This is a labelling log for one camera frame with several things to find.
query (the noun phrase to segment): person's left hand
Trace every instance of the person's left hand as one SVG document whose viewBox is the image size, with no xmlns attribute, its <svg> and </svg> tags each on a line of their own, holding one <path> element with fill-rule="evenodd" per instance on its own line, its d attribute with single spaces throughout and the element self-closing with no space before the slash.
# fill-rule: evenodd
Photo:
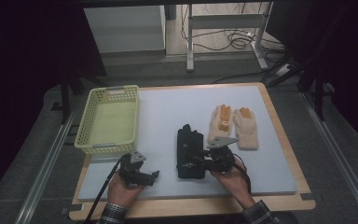
<svg viewBox="0 0 358 224">
<path fill-rule="evenodd" d="M 107 201 L 129 208 L 145 186 L 127 187 L 118 173 L 115 173 L 107 190 Z"/>
</svg>

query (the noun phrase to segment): sleeve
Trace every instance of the sleeve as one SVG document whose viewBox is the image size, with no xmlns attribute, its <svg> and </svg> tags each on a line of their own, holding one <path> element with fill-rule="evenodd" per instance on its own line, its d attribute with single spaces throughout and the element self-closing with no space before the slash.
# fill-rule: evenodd
<svg viewBox="0 0 358 224">
<path fill-rule="evenodd" d="M 243 217 L 251 224 L 279 224 L 279 219 L 274 217 L 263 201 L 256 203 L 249 209 L 242 211 Z"/>
<path fill-rule="evenodd" d="M 122 224 L 124 223 L 126 213 L 127 209 L 125 207 L 107 203 L 97 224 Z"/>
</svg>

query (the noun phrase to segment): silver metal part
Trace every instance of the silver metal part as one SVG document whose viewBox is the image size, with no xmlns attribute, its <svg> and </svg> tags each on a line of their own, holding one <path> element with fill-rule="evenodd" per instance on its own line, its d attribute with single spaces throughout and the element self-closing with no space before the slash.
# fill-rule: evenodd
<svg viewBox="0 0 358 224">
<path fill-rule="evenodd" d="M 259 28 L 262 14 L 193 16 L 193 30 L 225 28 Z"/>
<path fill-rule="evenodd" d="M 69 132 L 77 111 L 80 110 L 79 101 L 80 100 L 78 98 L 74 99 L 74 107 L 71 109 L 72 112 L 66 123 L 61 126 L 59 132 L 57 133 L 57 136 L 48 151 L 48 155 L 46 156 L 46 159 L 43 162 L 33 185 L 31 186 L 27 198 L 25 199 L 18 216 L 14 221 L 15 224 L 27 224 L 31 222 L 36 206 L 39 203 L 43 190 L 48 183 L 48 178 L 50 177 L 51 171 L 53 170 L 55 162 L 60 154 L 65 137 Z"/>
<path fill-rule="evenodd" d="M 131 153 L 131 163 L 136 163 L 138 161 L 145 161 L 146 157 L 142 155 L 139 151 L 133 151 Z"/>
<path fill-rule="evenodd" d="M 194 71 L 193 7 L 188 5 L 187 72 Z"/>
<path fill-rule="evenodd" d="M 215 139 L 207 146 L 207 148 L 225 147 L 236 142 L 238 142 L 237 138 L 215 137 Z"/>
<path fill-rule="evenodd" d="M 255 41 L 251 42 L 252 49 L 254 51 L 255 57 L 257 58 L 258 64 L 260 65 L 260 69 L 266 71 L 269 69 L 266 60 L 264 59 L 263 53 L 261 52 L 260 46 L 255 43 Z"/>
<path fill-rule="evenodd" d="M 316 125 L 316 128 L 318 129 L 322 138 L 324 139 L 325 143 L 327 144 L 327 147 L 329 148 L 332 157 L 336 161 L 338 169 L 342 173 L 342 176 L 344 177 L 345 181 L 347 182 L 354 198 L 358 202 L 358 178 L 357 178 L 356 173 L 352 170 L 346 157 L 342 153 L 342 150 L 341 150 L 342 146 L 338 145 L 336 139 L 330 133 L 330 130 L 328 129 L 326 123 L 324 121 L 321 121 L 319 119 L 318 115 L 313 110 L 314 104 L 312 102 L 310 95 L 305 92 L 301 92 L 300 96 L 303 98 L 304 102 L 306 103 L 308 111 L 310 112 L 310 116 L 312 117 L 312 119 Z"/>
</svg>

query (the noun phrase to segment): black cable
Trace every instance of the black cable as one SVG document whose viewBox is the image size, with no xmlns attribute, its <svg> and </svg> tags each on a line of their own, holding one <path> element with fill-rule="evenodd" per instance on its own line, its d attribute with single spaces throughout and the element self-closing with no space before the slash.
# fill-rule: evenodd
<svg viewBox="0 0 358 224">
<path fill-rule="evenodd" d="M 270 58 L 269 58 L 269 54 L 285 54 L 285 52 L 270 52 L 270 53 L 266 53 L 266 59 L 269 60 L 270 62 L 272 63 L 278 63 L 280 60 L 278 61 L 272 61 Z"/>
<path fill-rule="evenodd" d="M 230 40 L 231 46 L 234 49 L 245 49 L 251 42 L 252 39 L 248 35 L 242 35 L 236 33 L 238 30 L 236 30 L 234 33 L 227 36 L 227 39 Z"/>
<path fill-rule="evenodd" d="M 245 178 L 245 182 L 248 186 L 248 192 L 249 194 L 252 193 L 252 184 L 251 184 L 251 178 L 249 178 L 248 174 L 246 173 L 246 171 L 240 167 L 237 163 L 233 162 L 232 166 L 234 166 L 235 168 L 237 168 L 237 170 L 239 170 L 243 176 L 243 178 Z"/>
<path fill-rule="evenodd" d="M 201 35 L 213 35 L 213 34 L 223 33 L 225 31 L 227 31 L 227 30 L 219 30 L 219 31 L 208 32 L 208 33 L 204 33 L 204 34 L 200 34 L 200 35 L 192 35 L 192 37 L 194 38 L 194 37 L 199 37 Z"/>
<path fill-rule="evenodd" d="M 222 80 L 225 80 L 225 79 L 230 79 L 230 78 L 234 78 L 234 77 L 244 77 L 244 76 L 250 76 L 250 75 L 258 75 L 258 74 L 263 74 L 263 73 L 266 73 L 268 72 L 269 70 L 267 71 L 262 71 L 262 72 L 256 72 L 256 73 L 246 73 L 246 74 L 240 74 L 240 75 L 236 75 L 236 76 L 231 76 L 231 77 L 221 77 L 213 82 L 211 82 L 211 84 L 215 84 L 216 82 L 219 82 L 219 81 L 222 81 Z"/>
<path fill-rule="evenodd" d="M 284 54 L 279 61 L 277 61 L 277 63 L 275 63 L 270 69 L 266 70 L 266 71 L 261 71 L 261 72 L 255 72 L 255 73 L 246 73 L 246 74 L 239 74 L 236 76 L 231 76 L 231 77 L 221 77 L 213 82 L 211 82 L 210 84 L 215 84 L 216 82 L 225 80 L 225 79 L 230 79 L 230 78 L 234 78 L 234 77 L 244 77 L 244 76 L 250 76 L 250 75 L 258 75 L 258 74 L 263 74 L 263 73 L 269 73 L 270 71 L 272 71 L 273 69 L 277 68 L 278 66 L 281 66 L 284 61 L 282 62 L 283 58 L 285 58 L 286 54 Z"/>
<path fill-rule="evenodd" d="M 262 50 L 264 50 L 264 51 L 267 51 L 267 52 L 288 53 L 287 49 L 270 49 L 270 48 L 267 48 L 267 47 L 265 47 L 264 45 L 261 45 L 261 44 L 260 44 L 260 48 Z"/>
<path fill-rule="evenodd" d="M 181 5 L 180 8 L 181 8 L 180 10 L 181 10 L 181 16 L 182 16 L 182 31 L 181 31 L 181 35 L 182 35 L 182 38 L 187 41 L 187 37 L 186 37 L 186 33 L 185 33 L 185 19 L 186 19 L 186 15 L 187 15 L 187 11 L 188 11 L 188 5 L 187 5 L 187 8 L 186 8 L 185 16 L 183 16 L 183 5 Z"/>
<path fill-rule="evenodd" d="M 258 11 L 257 11 L 257 13 L 260 13 L 260 10 L 261 10 L 261 4 L 263 4 L 263 2 L 260 2 L 260 5 L 258 6 Z"/>
<path fill-rule="evenodd" d="M 281 45 L 283 45 L 283 43 L 281 43 L 281 42 L 273 41 L 273 40 L 267 40 L 267 39 L 265 39 L 265 38 L 261 38 L 261 40 L 266 41 L 266 42 L 270 42 L 270 43 L 274 43 L 274 44 L 281 44 Z"/>
<path fill-rule="evenodd" d="M 223 50 L 223 49 L 228 49 L 228 48 L 231 46 L 231 44 L 228 44 L 227 46 L 222 47 L 221 49 L 211 49 L 211 48 L 206 47 L 206 46 L 201 45 L 201 44 L 193 44 L 193 45 L 194 45 L 194 46 L 199 46 L 199 47 L 202 47 L 202 48 L 205 48 L 205 49 L 209 49 L 209 50 L 214 50 L 214 51 L 219 51 L 219 50 Z"/>
<path fill-rule="evenodd" d="M 92 204 L 91 209 L 89 210 L 89 214 L 87 215 L 86 220 L 84 221 L 85 224 L 89 224 L 90 223 L 90 219 L 92 216 L 92 213 L 94 213 L 95 207 L 97 206 L 98 202 L 100 201 L 101 197 L 103 196 L 103 193 L 106 189 L 106 186 L 109 184 L 110 179 L 112 178 L 112 176 L 115 174 L 118 165 L 121 163 L 121 160 L 123 159 L 124 156 L 126 156 L 127 154 L 123 155 L 120 159 L 118 159 L 116 165 L 113 167 L 112 171 L 110 172 L 110 174 L 107 176 L 105 182 L 103 183 L 103 187 L 101 188 L 100 192 L 98 193 L 97 198 L 95 198 L 94 203 Z"/>
<path fill-rule="evenodd" d="M 243 167 L 246 167 L 245 163 L 243 162 L 242 158 L 239 155 L 237 155 L 235 153 L 233 153 L 233 155 L 236 156 L 238 159 L 240 159 L 240 161 L 242 162 Z"/>
<path fill-rule="evenodd" d="M 206 7 L 206 4 L 205 4 L 205 10 L 208 12 L 208 14 L 211 14 L 211 12 L 208 10 L 208 8 Z"/>
</svg>

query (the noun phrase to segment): yellow basket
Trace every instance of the yellow basket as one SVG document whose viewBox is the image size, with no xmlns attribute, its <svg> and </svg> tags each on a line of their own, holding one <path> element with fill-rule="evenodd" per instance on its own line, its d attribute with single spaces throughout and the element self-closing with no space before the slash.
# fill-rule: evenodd
<svg viewBox="0 0 358 224">
<path fill-rule="evenodd" d="M 91 90 L 75 147 L 86 154 L 127 153 L 135 150 L 138 107 L 137 86 Z"/>
</svg>

